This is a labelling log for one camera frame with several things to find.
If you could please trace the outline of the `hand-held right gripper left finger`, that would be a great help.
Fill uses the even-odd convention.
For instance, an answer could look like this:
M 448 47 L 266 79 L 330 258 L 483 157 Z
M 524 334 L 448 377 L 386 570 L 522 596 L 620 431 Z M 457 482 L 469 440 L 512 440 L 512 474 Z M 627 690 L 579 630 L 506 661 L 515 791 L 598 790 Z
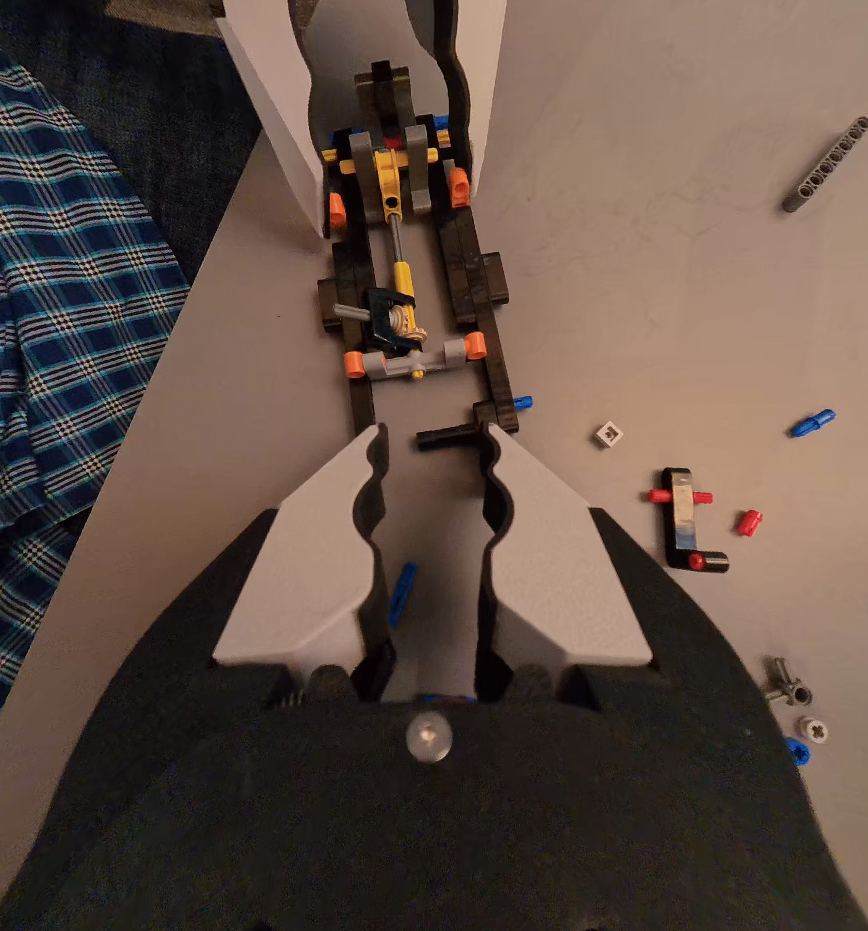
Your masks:
M 384 424 L 371 425 L 287 496 L 212 652 L 221 666 L 279 665 L 305 685 L 339 667 L 379 700 L 396 653 L 389 595 L 372 536 L 386 514 Z

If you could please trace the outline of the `black lego car chassis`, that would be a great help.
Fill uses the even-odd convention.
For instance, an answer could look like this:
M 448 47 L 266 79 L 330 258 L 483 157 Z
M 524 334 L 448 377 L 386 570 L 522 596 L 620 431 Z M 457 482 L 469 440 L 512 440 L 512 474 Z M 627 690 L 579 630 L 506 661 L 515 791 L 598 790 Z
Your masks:
M 422 450 L 475 443 L 487 424 L 520 429 L 530 397 L 512 391 L 497 309 L 509 301 L 501 256 L 481 249 L 467 158 L 449 115 L 418 115 L 410 73 L 375 62 L 354 78 L 361 121 L 335 130 L 322 152 L 324 233 L 333 274 L 319 281 L 321 325 L 342 340 L 356 434 L 376 421 L 372 387 L 395 379 L 481 366 L 486 399 L 469 423 L 417 434 Z M 406 221 L 430 222 L 458 331 L 428 342 L 404 248 Z

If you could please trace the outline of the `grey lego beam with holes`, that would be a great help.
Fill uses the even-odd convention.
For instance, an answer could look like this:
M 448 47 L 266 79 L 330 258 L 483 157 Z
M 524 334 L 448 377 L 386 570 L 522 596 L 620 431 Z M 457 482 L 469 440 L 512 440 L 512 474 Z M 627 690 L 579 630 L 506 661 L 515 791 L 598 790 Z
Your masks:
M 850 152 L 868 133 L 868 115 L 857 117 L 839 133 L 822 152 L 819 159 L 783 197 L 779 209 L 787 214 L 795 213 L 806 205 L 833 173 L 845 162 Z

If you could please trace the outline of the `long blue lego pin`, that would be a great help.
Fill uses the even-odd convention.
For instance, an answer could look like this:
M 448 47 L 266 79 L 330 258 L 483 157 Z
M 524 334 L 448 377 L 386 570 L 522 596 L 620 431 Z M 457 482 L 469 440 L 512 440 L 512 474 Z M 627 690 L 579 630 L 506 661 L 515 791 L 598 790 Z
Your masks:
M 415 562 L 405 562 L 396 580 L 387 613 L 388 626 L 393 630 L 397 629 L 407 601 L 414 589 L 417 570 L 418 566 Z

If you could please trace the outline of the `person's plaid shirt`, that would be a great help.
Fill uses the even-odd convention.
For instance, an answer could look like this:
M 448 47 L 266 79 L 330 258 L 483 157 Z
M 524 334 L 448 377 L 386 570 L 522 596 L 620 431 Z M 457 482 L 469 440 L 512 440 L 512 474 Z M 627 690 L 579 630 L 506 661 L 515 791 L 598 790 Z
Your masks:
M 102 146 L 0 49 L 0 713 L 187 293 Z

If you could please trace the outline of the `black bent lego liftarm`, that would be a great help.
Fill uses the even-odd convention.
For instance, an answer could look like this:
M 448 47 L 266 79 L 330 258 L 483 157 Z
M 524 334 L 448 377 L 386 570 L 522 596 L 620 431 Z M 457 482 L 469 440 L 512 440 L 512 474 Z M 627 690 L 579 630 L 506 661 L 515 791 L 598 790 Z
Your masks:
M 663 469 L 660 486 L 648 492 L 647 500 L 662 510 L 668 567 L 701 575 L 723 575 L 728 572 L 730 563 L 727 554 L 704 550 L 697 543 L 696 506 L 711 505 L 714 496 L 695 490 L 689 469 Z

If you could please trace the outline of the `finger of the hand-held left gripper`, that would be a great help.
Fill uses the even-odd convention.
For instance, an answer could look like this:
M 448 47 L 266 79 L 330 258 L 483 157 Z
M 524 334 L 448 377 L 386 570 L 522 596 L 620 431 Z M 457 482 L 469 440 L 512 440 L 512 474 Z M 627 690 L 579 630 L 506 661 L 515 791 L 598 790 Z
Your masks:
M 433 56 L 448 94 L 455 165 L 477 192 L 486 152 L 506 1 L 435 1 Z
M 325 169 L 312 134 L 312 76 L 287 1 L 224 1 L 216 25 L 289 188 L 325 237 Z

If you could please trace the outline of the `dark grey lego cross connector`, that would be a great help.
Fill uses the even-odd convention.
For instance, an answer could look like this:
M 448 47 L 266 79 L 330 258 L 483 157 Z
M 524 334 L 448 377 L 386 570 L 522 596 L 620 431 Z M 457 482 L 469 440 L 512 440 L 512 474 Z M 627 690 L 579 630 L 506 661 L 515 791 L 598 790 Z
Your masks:
M 768 705 L 777 701 L 784 701 L 788 706 L 813 704 L 813 692 L 793 674 L 787 658 L 767 657 L 764 666 L 767 673 L 764 700 Z

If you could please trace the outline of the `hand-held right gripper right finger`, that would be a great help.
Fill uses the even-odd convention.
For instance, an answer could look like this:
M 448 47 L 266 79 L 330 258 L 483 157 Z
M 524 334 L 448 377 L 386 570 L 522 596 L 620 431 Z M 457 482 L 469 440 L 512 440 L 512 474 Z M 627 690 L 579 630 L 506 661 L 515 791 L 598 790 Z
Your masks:
M 653 652 L 590 504 L 497 424 L 482 431 L 483 552 L 475 693 L 497 701 L 523 667 L 556 692 L 570 669 L 643 668 Z

